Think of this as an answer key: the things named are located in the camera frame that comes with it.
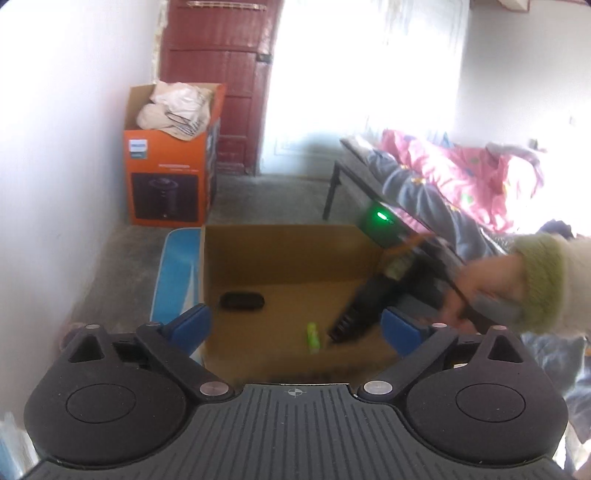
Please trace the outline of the person's right hand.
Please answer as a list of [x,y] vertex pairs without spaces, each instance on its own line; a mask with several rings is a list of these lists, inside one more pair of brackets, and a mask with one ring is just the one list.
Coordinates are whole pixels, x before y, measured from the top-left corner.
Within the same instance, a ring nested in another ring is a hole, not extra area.
[[479,295],[502,299],[521,305],[527,294],[527,276],[524,258],[519,254],[485,258],[465,265],[455,284],[464,295],[449,290],[440,311],[439,321],[462,333],[476,334],[475,325],[463,318],[467,304]]

